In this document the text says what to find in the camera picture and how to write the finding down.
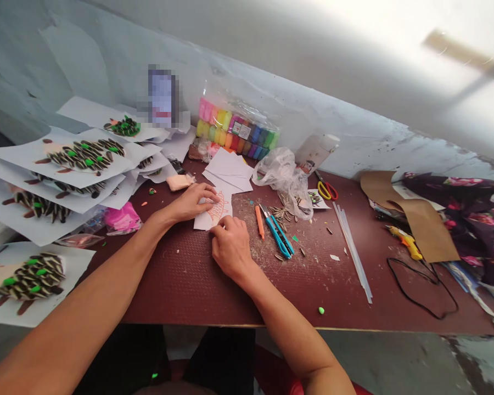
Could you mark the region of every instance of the yellow glue gun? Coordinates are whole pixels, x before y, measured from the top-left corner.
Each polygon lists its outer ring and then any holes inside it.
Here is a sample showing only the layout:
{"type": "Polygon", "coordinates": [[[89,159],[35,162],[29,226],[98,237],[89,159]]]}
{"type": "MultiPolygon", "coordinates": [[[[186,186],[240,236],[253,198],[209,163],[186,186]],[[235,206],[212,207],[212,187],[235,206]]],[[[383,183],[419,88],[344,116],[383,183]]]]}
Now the yellow glue gun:
{"type": "Polygon", "coordinates": [[[397,236],[399,239],[401,239],[401,242],[408,248],[408,251],[412,256],[412,259],[416,261],[420,261],[421,259],[423,259],[423,256],[417,249],[416,241],[414,240],[413,237],[411,237],[406,232],[403,232],[401,229],[396,228],[394,226],[386,225],[386,227],[393,236],[397,236]]]}

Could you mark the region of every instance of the purple floral cloth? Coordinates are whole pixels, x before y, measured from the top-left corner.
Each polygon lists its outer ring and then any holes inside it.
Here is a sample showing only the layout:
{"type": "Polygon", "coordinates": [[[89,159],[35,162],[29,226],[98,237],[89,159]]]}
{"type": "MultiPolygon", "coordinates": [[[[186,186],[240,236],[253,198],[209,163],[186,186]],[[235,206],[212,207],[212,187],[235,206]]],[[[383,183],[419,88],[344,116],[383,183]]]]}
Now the purple floral cloth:
{"type": "Polygon", "coordinates": [[[482,281],[494,286],[494,181],[406,173],[403,184],[444,210],[444,224],[461,259],[483,266],[482,281]]]}

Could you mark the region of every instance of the maroon table surface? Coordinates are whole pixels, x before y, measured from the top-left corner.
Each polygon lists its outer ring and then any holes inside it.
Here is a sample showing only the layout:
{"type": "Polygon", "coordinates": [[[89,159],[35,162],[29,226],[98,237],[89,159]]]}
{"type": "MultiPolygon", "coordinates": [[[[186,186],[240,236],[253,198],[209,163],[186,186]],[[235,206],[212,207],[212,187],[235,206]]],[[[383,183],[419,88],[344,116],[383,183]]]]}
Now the maroon table surface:
{"type": "MultiPolygon", "coordinates": [[[[186,159],[183,167],[198,182],[208,182],[201,173],[206,164],[186,159]]],[[[257,187],[232,198],[233,214],[247,223],[251,254],[275,287],[317,328],[372,331],[434,332],[438,334],[494,335],[491,318],[439,264],[437,272],[459,304],[459,311],[437,320],[410,303],[401,293],[386,263],[387,257],[411,261],[406,248],[393,237],[374,211],[359,184],[350,179],[322,172],[326,182],[339,193],[337,203],[346,211],[350,229],[373,294],[368,304],[355,265],[334,209],[315,210],[312,224],[286,222],[287,237],[295,250],[289,261],[281,262],[276,243],[266,228],[262,241],[254,207],[258,203],[281,207],[275,191],[257,187]],[[292,240],[297,236],[299,242],[292,240]],[[306,253],[304,257],[300,247],[306,253]],[[330,258],[336,255],[339,261],[330,258]],[[320,315],[318,307],[325,313],[320,315]]],[[[309,178],[316,188],[318,179],[309,178]]],[[[153,212],[167,206],[182,191],[171,193],[166,183],[147,181],[131,201],[145,221],[153,212]],[[157,194],[149,195],[153,187],[157,194]]],[[[159,242],[123,321],[148,324],[187,324],[222,326],[263,325],[251,299],[226,277],[212,258],[211,234],[193,230],[194,221],[179,223],[159,242]]],[[[121,247],[130,235],[111,236],[98,252],[82,278],[95,270],[121,247]]],[[[434,286],[410,270],[395,267],[407,293],[436,314],[453,309],[445,289],[434,286]]],[[[494,299],[480,289],[483,300],[494,310],[494,299]]]]}

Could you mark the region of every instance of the dark pants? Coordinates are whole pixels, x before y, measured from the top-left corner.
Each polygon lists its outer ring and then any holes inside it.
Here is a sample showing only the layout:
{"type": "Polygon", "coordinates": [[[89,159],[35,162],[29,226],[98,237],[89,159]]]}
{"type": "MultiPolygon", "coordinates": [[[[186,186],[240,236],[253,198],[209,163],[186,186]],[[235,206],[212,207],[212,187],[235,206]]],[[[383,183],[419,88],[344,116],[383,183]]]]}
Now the dark pants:
{"type": "MultiPolygon", "coordinates": [[[[209,328],[183,380],[218,395],[253,393],[255,330],[209,328]]],[[[161,325],[120,324],[106,340],[75,395],[131,395],[171,377],[161,325]]]]}

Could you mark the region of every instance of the black cord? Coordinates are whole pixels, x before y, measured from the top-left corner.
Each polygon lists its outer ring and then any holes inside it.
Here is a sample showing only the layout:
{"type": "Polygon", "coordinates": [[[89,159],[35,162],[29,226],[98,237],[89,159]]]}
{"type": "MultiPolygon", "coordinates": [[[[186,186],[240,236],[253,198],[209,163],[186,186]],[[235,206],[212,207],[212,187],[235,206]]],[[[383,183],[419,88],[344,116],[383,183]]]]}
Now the black cord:
{"type": "Polygon", "coordinates": [[[432,317],[434,318],[437,318],[438,320],[443,320],[445,319],[448,315],[450,314],[453,314],[453,313],[457,313],[459,311],[459,305],[457,304],[457,301],[456,299],[452,296],[452,294],[450,293],[450,291],[448,290],[448,288],[446,287],[445,283],[443,283],[441,281],[441,279],[439,278],[438,274],[437,274],[437,271],[435,270],[435,267],[434,267],[434,264],[431,263],[430,264],[430,267],[428,267],[426,265],[426,262],[424,260],[421,261],[421,263],[423,264],[423,266],[425,267],[426,270],[428,270],[431,274],[433,274],[435,276],[435,280],[430,277],[429,275],[423,273],[423,272],[420,272],[419,270],[416,270],[414,268],[411,268],[410,266],[408,266],[404,261],[400,260],[400,259],[397,259],[397,258],[386,258],[386,261],[388,263],[388,266],[390,267],[390,270],[391,272],[394,274],[394,278],[395,278],[395,281],[397,282],[397,285],[399,286],[399,289],[401,290],[402,294],[406,297],[406,299],[408,299],[410,302],[412,302],[413,304],[419,306],[421,309],[427,311],[430,315],[432,315],[432,317]],[[448,294],[450,295],[450,297],[452,298],[452,300],[454,301],[454,304],[456,305],[456,308],[455,310],[453,311],[448,311],[448,312],[444,312],[441,316],[438,316],[437,314],[435,314],[432,310],[430,310],[428,307],[426,307],[425,305],[415,301],[414,299],[410,298],[408,296],[408,294],[405,292],[405,290],[403,289],[399,279],[397,278],[397,274],[395,273],[395,270],[393,269],[393,267],[391,266],[391,263],[392,262],[396,262],[396,263],[400,263],[401,265],[403,265],[404,267],[410,269],[411,271],[417,273],[418,275],[420,275],[421,277],[423,277],[425,280],[427,281],[430,281],[432,284],[434,285],[443,285],[443,287],[445,287],[445,290],[446,292],[448,292],[448,294]]]}

